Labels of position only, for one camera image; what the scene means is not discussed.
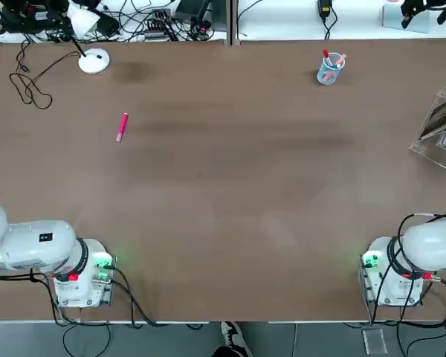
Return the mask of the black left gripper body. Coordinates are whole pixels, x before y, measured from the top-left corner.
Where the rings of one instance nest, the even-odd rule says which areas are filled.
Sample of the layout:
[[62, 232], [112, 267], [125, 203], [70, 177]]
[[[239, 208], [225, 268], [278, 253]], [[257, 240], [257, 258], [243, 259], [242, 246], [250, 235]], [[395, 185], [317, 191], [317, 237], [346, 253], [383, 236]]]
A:
[[29, 7], [35, 7], [42, 10], [55, 10], [65, 12], [68, 9], [68, 0], [9, 0], [7, 9], [25, 12]]

